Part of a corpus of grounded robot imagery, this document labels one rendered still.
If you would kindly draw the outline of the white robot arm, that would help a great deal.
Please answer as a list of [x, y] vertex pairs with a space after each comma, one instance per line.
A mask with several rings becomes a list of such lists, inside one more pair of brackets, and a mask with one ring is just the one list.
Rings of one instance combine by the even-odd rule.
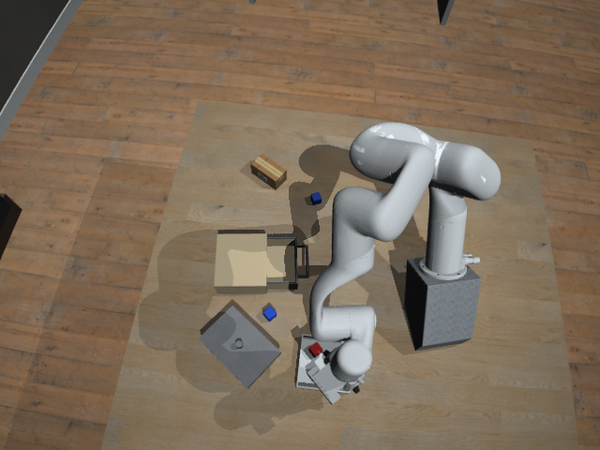
[[438, 141], [398, 122], [366, 128], [352, 142], [349, 154], [361, 174], [394, 185], [386, 194], [345, 187], [333, 201], [332, 261], [312, 287], [309, 328], [318, 341], [346, 341], [333, 361], [307, 372], [331, 405], [341, 398], [338, 390], [343, 385], [364, 382], [363, 377], [354, 379], [371, 367], [377, 317], [368, 305], [323, 307], [328, 294], [371, 270], [375, 239], [397, 239], [427, 187], [427, 252], [419, 268], [431, 278], [462, 278], [466, 265], [480, 263], [479, 257], [462, 253], [467, 218], [463, 197], [486, 201], [501, 184], [497, 164], [481, 149]]

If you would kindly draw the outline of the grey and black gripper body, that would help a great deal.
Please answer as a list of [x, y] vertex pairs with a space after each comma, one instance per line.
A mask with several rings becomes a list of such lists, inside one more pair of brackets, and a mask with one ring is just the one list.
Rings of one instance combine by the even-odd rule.
[[[337, 347], [337, 348], [338, 348], [338, 347]], [[327, 364], [328, 364], [328, 363], [331, 361], [331, 359], [332, 359], [332, 357], [333, 357], [334, 353], [336, 352], [337, 348], [335, 348], [333, 351], [331, 351], [331, 352], [330, 352], [330, 353], [329, 353], [329, 354], [328, 354], [328, 355], [327, 355], [327, 356], [324, 358], [324, 363], [325, 363], [326, 365], [327, 365]], [[356, 382], [356, 381], [354, 381], [354, 382], [347, 382], [347, 383], [346, 383], [345, 385], [343, 385], [343, 386], [344, 386], [344, 388], [345, 388], [347, 391], [351, 391], [351, 390], [353, 390], [353, 389], [354, 389], [354, 387], [356, 387], [358, 384], [359, 384], [359, 382]]]

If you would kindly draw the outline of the blue block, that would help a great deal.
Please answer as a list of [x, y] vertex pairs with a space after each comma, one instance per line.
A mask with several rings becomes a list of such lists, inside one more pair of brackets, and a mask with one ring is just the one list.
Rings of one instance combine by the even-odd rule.
[[263, 312], [263, 316], [269, 321], [271, 322], [274, 318], [276, 318], [277, 313], [273, 310], [272, 307], [267, 308], [264, 312]]
[[322, 197], [321, 197], [320, 192], [312, 193], [310, 195], [310, 199], [311, 199], [311, 202], [313, 205], [322, 203]]

